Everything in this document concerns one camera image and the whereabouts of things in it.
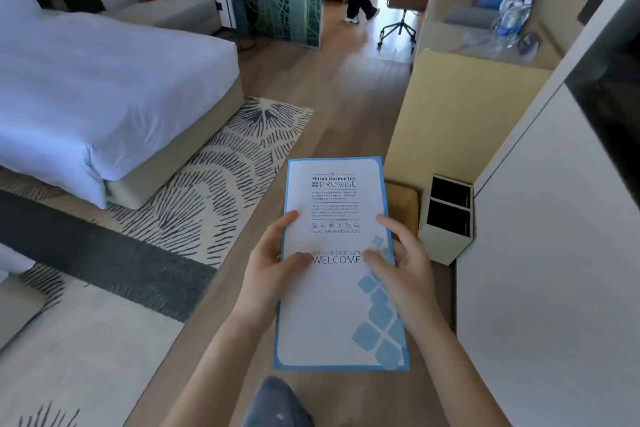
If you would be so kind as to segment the round gold side table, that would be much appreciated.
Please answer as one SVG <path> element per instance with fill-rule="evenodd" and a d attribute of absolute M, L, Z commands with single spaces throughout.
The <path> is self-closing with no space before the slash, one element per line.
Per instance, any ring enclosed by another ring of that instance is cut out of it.
<path fill-rule="evenodd" d="M 244 4 L 244 0 L 222 0 L 225 6 L 225 12 L 228 17 L 228 26 L 221 28 L 221 37 L 225 40 L 232 41 L 236 44 L 239 53 L 250 51 L 257 47 L 257 39 L 244 29 L 238 26 L 238 19 L 235 14 L 234 2 L 240 1 Z"/>

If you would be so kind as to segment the black television screen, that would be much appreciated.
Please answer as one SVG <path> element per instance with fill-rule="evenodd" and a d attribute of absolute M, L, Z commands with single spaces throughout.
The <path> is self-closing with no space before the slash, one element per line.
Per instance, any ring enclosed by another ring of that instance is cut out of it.
<path fill-rule="evenodd" d="M 640 179 L 640 0 L 626 0 L 568 78 L 605 150 Z"/>

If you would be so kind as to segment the small black device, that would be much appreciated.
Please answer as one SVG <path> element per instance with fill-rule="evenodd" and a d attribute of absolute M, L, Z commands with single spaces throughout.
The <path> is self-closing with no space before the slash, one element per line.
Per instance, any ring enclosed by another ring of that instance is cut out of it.
<path fill-rule="evenodd" d="M 536 32 L 529 32 L 518 38 L 516 49 L 522 58 L 533 58 L 540 46 L 540 37 Z"/>

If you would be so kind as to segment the person's right hand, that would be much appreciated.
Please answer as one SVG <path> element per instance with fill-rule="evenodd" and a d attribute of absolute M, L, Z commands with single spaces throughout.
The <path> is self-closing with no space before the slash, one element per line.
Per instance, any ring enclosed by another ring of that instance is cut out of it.
<path fill-rule="evenodd" d="M 447 329 L 436 299 L 435 278 L 428 253 L 412 232 L 399 221 L 379 214 L 380 225 L 396 234 L 393 242 L 396 274 L 377 276 L 420 349 L 424 349 L 436 330 Z"/>

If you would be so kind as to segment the black wall box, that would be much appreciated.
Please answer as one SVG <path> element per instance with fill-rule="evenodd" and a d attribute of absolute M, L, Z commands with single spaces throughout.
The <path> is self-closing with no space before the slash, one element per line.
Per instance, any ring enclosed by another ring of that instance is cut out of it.
<path fill-rule="evenodd" d="M 604 0 L 587 0 L 577 15 L 578 22 L 582 26 L 587 26 L 603 1 Z"/>

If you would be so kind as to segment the beige wooden desk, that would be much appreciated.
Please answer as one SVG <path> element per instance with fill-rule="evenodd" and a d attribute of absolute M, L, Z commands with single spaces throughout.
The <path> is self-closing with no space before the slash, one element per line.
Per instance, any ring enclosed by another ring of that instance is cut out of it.
<path fill-rule="evenodd" d="M 500 51 L 489 31 L 445 24 L 465 0 L 429 0 L 401 112 L 383 171 L 387 181 L 428 194 L 434 174 L 473 184 L 532 104 L 562 56 L 540 36 L 531 59 Z"/>

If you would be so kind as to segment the grey folded bag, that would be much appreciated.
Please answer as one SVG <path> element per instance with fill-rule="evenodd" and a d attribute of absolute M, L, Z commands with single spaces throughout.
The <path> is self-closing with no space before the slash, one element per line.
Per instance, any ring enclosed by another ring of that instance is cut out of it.
<path fill-rule="evenodd" d="M 495 28 L 498 18 L 499 10 L 481 7 L 480 0 L 465 0 L 456 2 L 452 9 L 448 9 L 443 22 L 489 31 Z"/>

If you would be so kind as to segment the bed with white sheets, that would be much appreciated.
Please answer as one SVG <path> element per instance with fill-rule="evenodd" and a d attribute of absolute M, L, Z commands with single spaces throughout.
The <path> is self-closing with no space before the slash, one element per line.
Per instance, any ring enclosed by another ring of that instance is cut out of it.
<path fill-rule="evenodd" d="M 236 45 L 84 12 L 0 20 L 0 168 L 141 208 L 244 104 Z"/>

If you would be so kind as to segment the person's right forearm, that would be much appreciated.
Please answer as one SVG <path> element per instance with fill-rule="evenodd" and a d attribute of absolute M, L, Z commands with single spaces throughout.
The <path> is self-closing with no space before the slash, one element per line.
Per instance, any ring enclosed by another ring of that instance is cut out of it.
<path fill-rule="evenodd" d="M 442 316 L 402 315 L 450 427 L 513 427 Z"/>

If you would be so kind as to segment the clear water bottle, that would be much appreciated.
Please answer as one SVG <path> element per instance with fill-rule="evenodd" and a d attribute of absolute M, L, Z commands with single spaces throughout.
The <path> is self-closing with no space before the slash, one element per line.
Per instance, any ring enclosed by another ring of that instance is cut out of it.
<path fill-rule="evenodd" d="M 515 37 L 516 41 L 520 36 L 520 33 L 522 31 L 524 24 L 529 19 L 531 15 L 531 11 L 532 11 L 532 0 L 524 0 L 524 2 L 522 3 L 522 6 L 520 7 L 517 24 L 514 27 L 514 32 L 513 32 L 513 36 Z"/>
<path fill-rule="evenodd" d="M 523 3 L 523 2 L 524 2 L 524 0 L 517 0 L 517 1 L 515 2 L 514 6 L 512 7 L 512 9 L 514 9 L 514 10 L 516 11 L 516 14 L 517 14 L 516 21 L 515 21 L 515 26 L 516 26 L 516 24 L 517 24 L 518 14 L 519 14 L 520 7 L 522 6 L 522 3 Z M 508 47 L 508 48 L 510 48 L 510 47 L 512 47 L 512 45 L 514 45 L 514 40 L 515 40 L 515 37 L 513 36 L 514 27 L 513 27 L 513 30 L 512 30 L 512 32 L 511 32 L 511 34 L 510 34 L 510 35 L 508 35 L 507 37 L 503 37 L 504 42 L 505 42 L 505 45 L 506 45 L 506 47 Z"/>
<path fill-rule="evenodd" d="M 498 37 L 507 37 L 511 34 L 516 21 L 516 11 L 512 9 L 517 0 L 503 0 L 500 4 L 500 19 L 495 27 Z"/>

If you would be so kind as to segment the white and blue guest booklet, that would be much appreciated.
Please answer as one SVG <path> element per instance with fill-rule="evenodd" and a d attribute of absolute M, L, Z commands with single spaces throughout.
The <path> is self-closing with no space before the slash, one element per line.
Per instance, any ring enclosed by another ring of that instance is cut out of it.
<path fill-rule="evenodd" d="M 404 325 L 385 287 L 363 261 L 372 250 L 394 266 L 381 158 L 300 158 L 287 166 L 282 258 L 313 262 L 279 301 L 273 368 L 410 369 Z"/>

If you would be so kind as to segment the person's leg in blue jeans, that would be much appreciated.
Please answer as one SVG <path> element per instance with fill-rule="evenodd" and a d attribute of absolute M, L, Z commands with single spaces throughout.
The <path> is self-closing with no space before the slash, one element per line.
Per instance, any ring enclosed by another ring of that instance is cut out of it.
<path fill-rule="evenodd" d="M 241 427 L 314 427 L 314 420 L 283 379 L 268 376 L 256 391 Z"/>

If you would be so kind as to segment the person's left forearm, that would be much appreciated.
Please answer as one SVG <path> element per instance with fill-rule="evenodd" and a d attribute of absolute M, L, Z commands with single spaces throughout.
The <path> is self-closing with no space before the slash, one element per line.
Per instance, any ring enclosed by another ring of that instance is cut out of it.
<path fill-rule="evenodd" d="M 257 347 L 275 318 L 236 304 L 207 346 L 161 427 L 229 427 Z"/>

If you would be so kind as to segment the white divided waste bin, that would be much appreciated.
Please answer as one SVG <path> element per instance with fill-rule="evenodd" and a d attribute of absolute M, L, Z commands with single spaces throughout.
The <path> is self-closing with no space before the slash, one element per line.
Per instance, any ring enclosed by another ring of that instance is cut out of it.
<path fill-rule="evenodd" d="M 475 237 L 474 188 L 433 175 L 421 201 L 418 237 L 432 261 L 450 266 Z"/>

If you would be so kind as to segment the grey sofa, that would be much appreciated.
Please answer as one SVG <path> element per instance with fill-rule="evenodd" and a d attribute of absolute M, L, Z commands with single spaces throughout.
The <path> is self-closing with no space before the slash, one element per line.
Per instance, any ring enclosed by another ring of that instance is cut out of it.
<path fill-rule="evenodd" d="M 221 30 L 214 0 L 100 1 L 105 8 L 101 15 L 125 23 L 204 35 L 214 35 Z"/>

